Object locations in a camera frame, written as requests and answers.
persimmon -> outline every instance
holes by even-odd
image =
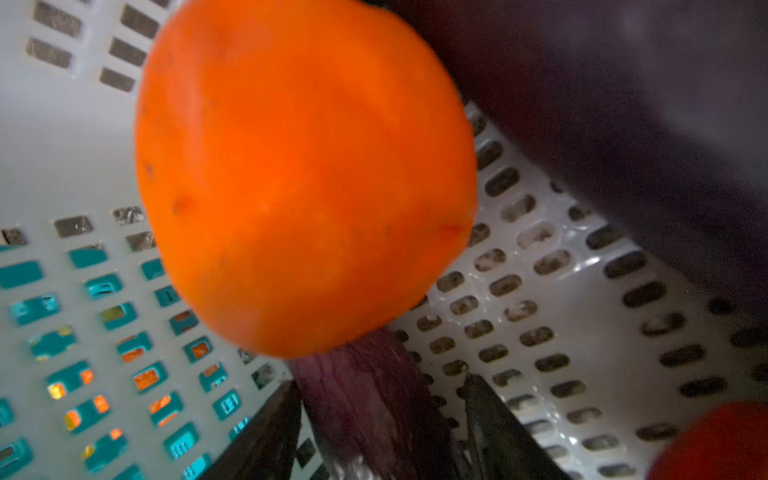
[[[466,246],[472,130],[402,20],[357,0],[190,0],[135,124],[165,269],[258,353],[320,353],[416,304]]]

white plastic basket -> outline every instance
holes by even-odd
[[[143,235],[147,222],[119,210],[140,206],[136,85],[154,32],[177,6],[0,6],[0,478],[137,480],[134,465],[143,478],[195,478],[288,376],[281,362],[250,359],[202,325],[184,330],[189,317],[174,330],[171,318],[187,306],[162,290],[169,283],[151,262],[158,253]],[[467,113],[479,155],[498,157],[478,179],[485,227],[475,239],[488,236],[392,328],[420,359],[460,438],[456,389],[466,368],[493,382],[574,478],[642,478],[703,411],[768,398],[768,347],[754,322],[602,230],[599,216],[556,191],[472,104]],[[137,314],[130,322],[131,312],[115,318],[111,310],[126,303]],[[104,316],[119,326],[108,329]],[[200,374],[214,365],[227,378],[206,392]],[[153,366],[138,381],[157,376],[157,385],[139,393],[135,376]],[[56,377],[62,370],[72,379]],[[54,399],[57,383],[68,391]],[[232,399],[219,406],[232,391],[239,407]],[[171,393],[183,408],[166,420],[177,404]],[[161,409],[154,418],[152,405]],[[78,407],[80,425],[75,414],[67,423]],[[171,445],[189,424],[197,440]],[[299,443],[294,478],[326,478],[306,418]],[[10,473],[14,465],[21,468]]]

basket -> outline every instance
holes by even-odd
[[[0,479],[192,480],[289,376],[199,324],[137,196],[136,87],[178,4],[0,7]],[[481,204],[470,246],[392,325],[459,438],[468,369],[572,478],[643,478],[705,410],[768,398],[754,321],[466,111]],[[328,478],[306,416],[293,477]]]

eggplant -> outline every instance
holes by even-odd
[[[468,477],[412,357],[387,329],[288,365],[332,477]]]
[[[497,125],[690,280],[768,315],[768,4],[389,0]]]

teal object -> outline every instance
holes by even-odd
[[[246,417],[246,418],[240,420],[240,423],[235,425],[230,430],[230,442],[234,442],[235,441],[235,439],[240,434],[240,432],[242,432],[243,429],[245,428],[245,425],[248,425],[248,422],[250,422],[250,417]]]
[[[0,480],[9,478],[32,461],[32,450],[24,439],[0,444]]]
[[[173,460],[180,458],[200,440],[192,422],[181,427],[176,433],[165,439],[163,446]]]
[[[13,422],[13,409],[8,399],[0,399],[0,428],[10,425]]]
[[[187,345],[182,347],[182,350],[187,354],[187,359],[190,361],[190,363],[195,363],[196,361],[204,358],[209,353],[211,353],[213,349],[214,348],[210,344],[210,340],[207,336],[202,336],[199,339],[193,340],[192,342],[189,342]]]
[[[241,403],[237,390],[231,389],[226,395],[214,402],[216,416],[219,417],[219,420],[228,418],[240,408]]]
[[[144,476],[141,474],[138,465],[131,465],[122,473],[119,473],[113,480],[144,480]]]
[[[126,353],[131,353],[136,350],[146,353],[152,350],[152,341],[150,340],[149,335],[147,335],[147,332],[139,332],[118,343],[117,348],[119,356],[123,356]]]
[[[64,398],[93,379],[88,362],[82,360],[50,375],[47,379],[48,392],[54,400]]]
[[[165,419],[169,419],[171,416],[181,412],[184,409],[184,404],[181,402],[181,398],[176,392],[172,392],[169,397],[170,401],[168,404],[152,414],[152,423],[156,427],[160,426],[160,423]]]
[[[181,300],[181,297],[171,285],[155,290],[154,296],[157,298],[157,302],[160,306],[163,307],[173,305]]]
[[[114,330],[133,322],[138,315],[136,314],[136,309],[133,304],[128,302],[106,309],[99,313],[99,317],[107,330]]]
[[[63,326],[53,332],[32,338],[27,341],[27,344],[35,360],[42,362],[65,352],[77,342],[78,339],[74,336],[72,327]]]
[[[155,362],[146,369],[137,372],[133,378],[136,388],[143,395],[164,382],[168,378],[168,373],[162,362]]]
[[[186,467],[181,474],[181,480],[195,480],[210,467],[210,455],[207,453],[192,462],[192,465]]]
[[[208,367],[200,374],[200,384],[206,392],[215,389],[226,379],[227,371],[224,370],[224,367],[220,363]]]
[[[82,247],[75,250],[69,250],[69,260],[72,260],[75,268],[87,268],[89,266],[98,265],[101,262],[106,262],[107,252],[101,245],[90,245],[88,247]]]
[[[16,263],[0,268],[0,288],[13,288],[37,282],[43,277],[40,264],[33,261]]]
[[[128,440],[125,435],[118,429],[112,430],[95,443],[85,447],[85,467],[90,473],[100,472],[109,462],[125,452],[127,447]]]
[[[174,331],[176,336],[181,335],[189,329],[193,329],[198,323],[200,323],[192,310],[187,310],[186,312],[174,315],[168,319],[168,322],[170,323],[170,329]]]
[[[159,258],[142,263],[141,272],[144,274],[144,278],[146,278],[147,280],[160,278],[161,276],[165,275],[165,269],[163,268],[163,263],[160,261]]]
[[[80,425],[72,428],[73,425],[67,424],[67,430],[69,430],[72,435],[77,435],[88,427],[98,423],[98,421],[107,416],[110,411],[111,409],[107,410],[106,412],[99,412],[98,407],[94,403],[94,399],[86,400],[85,402],[69,411],[73,412],[79,417]]]
[[[55,315],[61,307],[52,293],[36,296],[21,302],[13,303],[10,307],[11,316],[19,325],[37,322],[46,316]]]
[[[122,290],[123,283],[117,275],[110,273],[109,275],[100,276],[85,282],[85,289],[88,291],[91,300],[99,300]]]

